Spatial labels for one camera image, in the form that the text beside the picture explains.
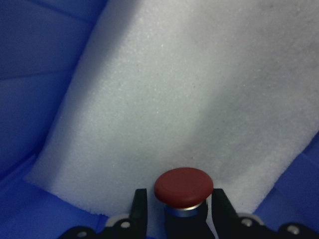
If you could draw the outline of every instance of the red disc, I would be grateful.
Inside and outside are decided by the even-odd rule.
[[[210,176],[196,168],[177,168],[162,174],[155,182],[157,199],[172,208],[193,207],[213,192]]]

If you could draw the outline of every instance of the metal bolt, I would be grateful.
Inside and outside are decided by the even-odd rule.
[[[295,225],[290,225],[287,227],[287,231],[294,235],[298,235],[300,233],[300,229]]]
[[[121,228],[129,228],[131,226],[130,222],[122,222]]]
[[[244,218],[243,220],[241,220],[241,224],[247,227],[251,227],[253,225],[253,221],[249,218]]]
[[[83,232],[79,232],[76,236],[77,236],[78,238],[84,238],[84,237],[86,237],[87,235],[88,235],[87,232],[83,231]]]

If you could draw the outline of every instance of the white foam sheet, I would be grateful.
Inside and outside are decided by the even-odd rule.
[[[319,3],[116,1],[102,13],[27,180],[79,208],[129,211],[176,167],[252,212],[319,130]]]

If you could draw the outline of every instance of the blue plastic bin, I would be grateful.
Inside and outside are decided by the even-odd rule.
[[[0,238],[54,239],[92,215],[22,180],[41,150],[106,0],[0,1]],[[319,136],[256,210],[270,228],[296,221],[319,231]]]

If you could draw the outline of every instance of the white surface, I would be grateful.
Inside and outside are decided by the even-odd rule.
[[[319,3],[115,1],[104,10],[28,181],[128,212],[182,166],[252,212],[319,130]]]

